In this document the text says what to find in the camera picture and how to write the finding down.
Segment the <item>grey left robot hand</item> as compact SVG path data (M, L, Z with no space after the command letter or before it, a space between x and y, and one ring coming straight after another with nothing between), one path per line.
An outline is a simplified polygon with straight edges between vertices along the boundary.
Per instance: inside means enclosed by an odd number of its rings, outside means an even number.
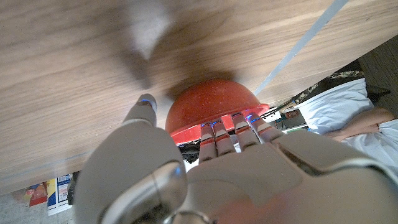
M397 175L324 136L248 126L241 152L186 170L156 102L140 96L92 153L77 223L396 223Z

